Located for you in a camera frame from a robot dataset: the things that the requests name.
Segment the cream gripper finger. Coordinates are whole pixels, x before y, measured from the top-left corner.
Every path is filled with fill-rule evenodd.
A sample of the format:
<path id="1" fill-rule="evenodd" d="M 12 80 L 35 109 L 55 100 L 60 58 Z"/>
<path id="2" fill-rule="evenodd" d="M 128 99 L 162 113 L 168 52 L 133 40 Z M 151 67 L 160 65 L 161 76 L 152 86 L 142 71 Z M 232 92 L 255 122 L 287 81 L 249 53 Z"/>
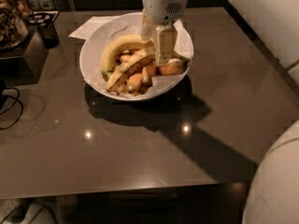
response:
<path id="1" fill-rule="evenodd" d="M 178 32 L 173 24 L 159 25 L 152 32 L 155 60 L 158 66 L 167 63 L 174 51 Z"/>
<path id="2" fill-rule="evenodd" d="M 143 11 L 141 21 L 141 39 L 150 40 L 152 38 L 153 29 L 154 23 L 148 18 L 146 12 Z"/>

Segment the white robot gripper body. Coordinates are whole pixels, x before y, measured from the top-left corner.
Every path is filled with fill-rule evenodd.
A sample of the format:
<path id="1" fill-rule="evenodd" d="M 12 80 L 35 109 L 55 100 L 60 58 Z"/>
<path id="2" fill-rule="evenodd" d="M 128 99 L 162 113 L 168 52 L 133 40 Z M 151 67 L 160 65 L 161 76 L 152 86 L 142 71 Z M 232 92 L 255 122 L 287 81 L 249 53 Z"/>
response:
<path id="1" fill-rule="evenodd" d="M 175 22 L 184 14 L 188 0 L 142 0 L 147 18 L 158 24 Z"/>

